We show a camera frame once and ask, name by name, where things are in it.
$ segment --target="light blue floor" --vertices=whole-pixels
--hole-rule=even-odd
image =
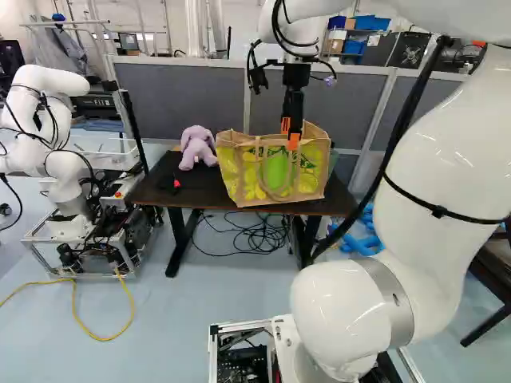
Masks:
[[[51,206],[34,193],[36,180],[10,180],[25,211],[18,225],[0,233],[0,298],[24,282],[48,280],[19,239]],[[14,198],[2,185],[0,202],[9,203],[17,214]],[[255,217],[236,219],[248,224]],[[221,215],[214,222],[225,225]],[[96,342],[77,326],[67,284],[32,287],[4,305],[0,309],[0,381],[206,382],[209,324],[289,312],[289,287],[297,269],[285,249],[272,255],[218,259],[191,248],[178,277],[169,279],[164,269],[174,247],[171,233],[166,223],[141,277],[128,283],[137,315],[126,333],[113,342]],[[231,237],[205,227],[197,231],[196,241],[210,251],[231,250]],[[117,332],[128,319],[129,304],[118,282],[81,282],[78,290],[80,315],[99,335]],[[467,277],[460,309],[449,327],[409,347],[427,382],[509,381],[509,319],[469,348],[459,345],[466,333],[499,306],[486,288]]]

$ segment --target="stuffed elephant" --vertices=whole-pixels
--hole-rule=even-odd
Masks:
[[[215,139],[211,131],[200,125],[186,128],[181,135],[183,159],[179,164],[179,169],[192,170],[196,157],[209,167],[217,165],[218,159],[213,154],[214,150]]]

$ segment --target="dark wooden table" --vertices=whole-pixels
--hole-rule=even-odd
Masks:
[[[195,165],[190,172],[182,172],[177,167],[181,161],[180,152],[166,152],[150,173],[126,196],[130,203],[160,206],[168,209],[172,231],[176,240],[165,274],[173,278],[179,270],[181,260],[190,238],[204,209],[230,211],[262,211],[294,215],[292,220],[294,250],[305,267],[311,263],[319,223],[323,215],[345,216],[355,208],[355,199],[335,173],[328,180],[325,198],[298,203],[280,203],[257,207],[237,207],[229,198],[218,167],[208,168],[202,163]],[[180,191],[173,195],[173,175],[180,181]],[[185,224],[182,207],[191,208],[192,214]],[[300,215],[308,215],[304,223]]]

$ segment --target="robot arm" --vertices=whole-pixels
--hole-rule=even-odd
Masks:
[[[386,3],[427,30],[511,46],[507,0]],[[259,20],[265,42],[275,42],[274,4],[265,3]],[[279,25],[350,4],[287,0],[289,20],[280,7]],[[357,381],[378,353],[431,337],[451,321],[471,260],[511,210],[510,86],[511,50],[491,45],[476,73],[396,146],[374,200],[375,230],[386,249],[370,259],[312,265],[293,282],[296,328],[328,376]],[[455,214],[439,215],[392,184]]]
[[[259,24],[257,32],[262,42],[276,43],[271,27],[271,14],[273,7],[277,0],[267,0],[261,15],[259,17]],[[279,11],[279,26],[286,27],[299,20],[306,18],[313,18],[316,16],[326,16],[328,14],[335,14],[341,10],[346,9],[353,4],[354,0],[323,0],[323,1],[304,1],[304,0],[284,0],[284,5],[281,5]]]
[[[82,159],[61,149],[68,140],[71,112],[64,99],[85,95],[89,82],[76,73],[37,65],[24,65],[15,74],[1,115],[2,127],[19,132],[16,140],[6,145],[7,154],[0,157],[0,172],[25,172],[57,179],[48,197],[65,211],[67,203],[81,197],[77,175]],[[34,122],[43,97],[46,103],[41,130]],[[69,209],[70,214],[81,212]]]

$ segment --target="gray cubicle partition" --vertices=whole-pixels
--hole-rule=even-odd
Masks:
[[[376,135],[374,136],[373,143],[370,146],[371,150],[385,150],[386,144],[390,138],[390,133],[398,119],[398,114],[401,112],[401,107],[410,93],[415,80],[415,77],[398,77],[396,79],[394,87],[392,88],[392,93],[386,104],[385,112],[378,125]],[[460,84],[460,81],[431,78],[418,103],[412,123],[445,100]]]
[[[244,126],[244,70],[219,66],[115,63],[144,138],[179,140],[199,124],[214,134]]]
[[[284,88],[282,70],[266,71],[269,89],[251,93],[244,62],[168,57],[111,57],[111,69],[133,100],[145,139],[179,140],[184,128],[202,124],[213,132],[278,132]],[[325,129],[339,160],[335,172],[353,192],[363,192],[418,71],[333,64],[335,87],[311,79],[305,118]],[[314,65],[317,77],[329,75]],[[433,73],[414,118],[448,97],[466,76]]]
[[[325,77],[327,73],[313,74]],[[280,130],[285,92],[282,70],[268,70],[266,77],[269,89],[251,96],[251,134]],[[323,81],[311,79],[304,89],[304,118],[326,130],[336,148],[360,150],[385,80],[382,74],[338,73],[336,86],[329,88]]]

